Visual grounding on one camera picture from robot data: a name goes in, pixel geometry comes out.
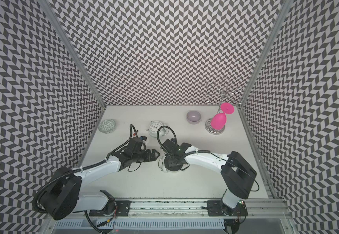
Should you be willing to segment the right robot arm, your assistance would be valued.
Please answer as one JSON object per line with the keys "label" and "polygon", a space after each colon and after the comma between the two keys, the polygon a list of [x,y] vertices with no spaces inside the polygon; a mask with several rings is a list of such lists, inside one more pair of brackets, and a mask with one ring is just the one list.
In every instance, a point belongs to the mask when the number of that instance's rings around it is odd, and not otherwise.
{"label": "right robot arm", "polygon": [[258,184],[257,172],[240,153],[217,154],[188,143],[178,145],[174,130],[168,126],[159,127],[156,138],[165,153],[162,166],[165,171],[185,171],[196,165],[220,174],[227,189],[218,209],[227,216],[248,216],[245,200],[253,192],[253,185]]}

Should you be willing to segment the white alarm clock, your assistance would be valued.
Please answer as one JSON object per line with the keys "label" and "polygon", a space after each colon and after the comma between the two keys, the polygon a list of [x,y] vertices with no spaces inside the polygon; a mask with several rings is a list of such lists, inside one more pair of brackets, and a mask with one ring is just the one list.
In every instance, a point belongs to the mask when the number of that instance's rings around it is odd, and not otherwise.
{"label": "white alarm clock", "polygon": [[185,170],[188,163],[180,156],[163,156],[158,161],[158,167],[164,173],[175,173]]}
{"label": "white alarm clock", "polygon": [[163,137],[168,134],[169,129],[166,127],[161,128],[162,126],[164,126],[164,123],[160,121],[152,121],[148,128],[149,135],[151,137],[157,137],[157,134],[159,134],[159,137]]}

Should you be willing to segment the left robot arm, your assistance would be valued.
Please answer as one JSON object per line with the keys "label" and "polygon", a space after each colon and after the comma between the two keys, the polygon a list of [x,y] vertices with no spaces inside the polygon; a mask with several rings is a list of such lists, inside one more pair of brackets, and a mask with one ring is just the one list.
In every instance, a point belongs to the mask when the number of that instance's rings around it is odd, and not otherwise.
{"label": "left robot arm", "polygon": [[147,149],[146,140],[145,136],[137,136],[135,127],[130,125],[129,138],[103,160],[85,167],[57,169],[51,180],[34,195],[33,210],[49,214],[54,220],[89,210],[113,214],[117,207],[114,196],[106,190],[83,192],[82,189],[102,177],[129,168],[133,163],[156,161],[160,153]]}

